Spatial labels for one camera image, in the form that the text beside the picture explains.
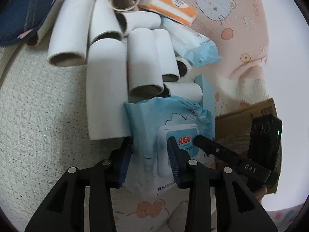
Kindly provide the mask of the blue baby wipes pack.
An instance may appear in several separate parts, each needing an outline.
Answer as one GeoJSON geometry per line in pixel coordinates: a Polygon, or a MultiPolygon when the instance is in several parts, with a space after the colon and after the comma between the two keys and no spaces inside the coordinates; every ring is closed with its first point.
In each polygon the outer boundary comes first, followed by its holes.
{"type": "Polygon", "coordinates": [[[153,197],[174,185],[167,150],[170,137],[192,159],[214,166],[214,156],[206,156],[193,144],[197,135],[215,137],[215,117],[199,103],[172,96],[126,103],[125,107],[134,141],[124,183],[127,190],[153,197]]]}

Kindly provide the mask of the denim glasses case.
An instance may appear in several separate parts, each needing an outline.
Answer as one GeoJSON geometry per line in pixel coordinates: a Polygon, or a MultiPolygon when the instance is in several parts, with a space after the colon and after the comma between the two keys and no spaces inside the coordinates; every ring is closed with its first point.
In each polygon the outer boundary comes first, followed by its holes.
{"type": "Polygon", "coordinates": [[[43,25],[56,0],[8,0],[1,7],[1,46],[20,44],[43,25]]]}

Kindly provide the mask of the cardboard box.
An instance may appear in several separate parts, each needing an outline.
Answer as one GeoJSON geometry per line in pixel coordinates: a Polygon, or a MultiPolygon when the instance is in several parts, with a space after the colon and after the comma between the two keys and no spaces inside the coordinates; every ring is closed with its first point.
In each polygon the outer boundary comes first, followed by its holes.
{"type": "Polygon", "coordinates": [[[218,158],[217,166],[232,163],[246,177],[252,191],[267,187],[275,193],[281,173],[281,134],[273,99],[268,99],[216,118],[216,141],[232,152],[232,158],[218,158]]]}

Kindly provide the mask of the small blue tissue pack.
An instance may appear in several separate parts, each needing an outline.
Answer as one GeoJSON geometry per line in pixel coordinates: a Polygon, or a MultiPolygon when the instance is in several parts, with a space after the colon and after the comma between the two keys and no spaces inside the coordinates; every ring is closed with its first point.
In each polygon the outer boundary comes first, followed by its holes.
{"type": "Polygon", "coordinates": [[[161,28],[169,33],[174,51],[196,67],[222,60],[216,44],[188,26],[161,17],[161,28]]]}

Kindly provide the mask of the pink Hello Kitty mat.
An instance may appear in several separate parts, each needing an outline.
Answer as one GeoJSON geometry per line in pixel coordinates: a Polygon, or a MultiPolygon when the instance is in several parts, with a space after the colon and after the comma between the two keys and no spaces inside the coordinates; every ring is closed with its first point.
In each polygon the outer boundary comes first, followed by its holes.
{"type": "MultiPolygon", "coordinates": [[[[262,66],[269,36],[261,0],[182,0],[198,14],[192,29],[215,42],[221,61],[193,69],[186,80],[203,75],[214,87],[217,140],[239,133],[226,114],[269,98],[262,66]]],[[[157,197],[121,189],[113,193],[118,231],[183,231],[188,190],[176,186],[157,197]]]]}

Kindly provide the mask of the long white paper tube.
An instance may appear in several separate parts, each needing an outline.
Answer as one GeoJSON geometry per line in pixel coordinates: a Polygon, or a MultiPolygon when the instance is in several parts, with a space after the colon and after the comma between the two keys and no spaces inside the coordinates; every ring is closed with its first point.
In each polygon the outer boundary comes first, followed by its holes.
{"type": "Polygon", "coordinates": [[[90,140],[131,135],[125,102],[128,101],[126,48],[116,39],[101,39],[88,51],[86,110],[90,140]]]}

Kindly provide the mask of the orange white tissue pack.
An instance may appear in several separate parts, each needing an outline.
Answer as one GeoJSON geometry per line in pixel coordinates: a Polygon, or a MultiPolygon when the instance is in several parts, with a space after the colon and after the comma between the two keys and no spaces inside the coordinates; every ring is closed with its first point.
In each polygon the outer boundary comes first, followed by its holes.
{"type": "Polygon", "coordinates": [[[190,26],[197,11],[181,0],[139,0],[142,9],[161,14],[185,26],[190,26]]]}

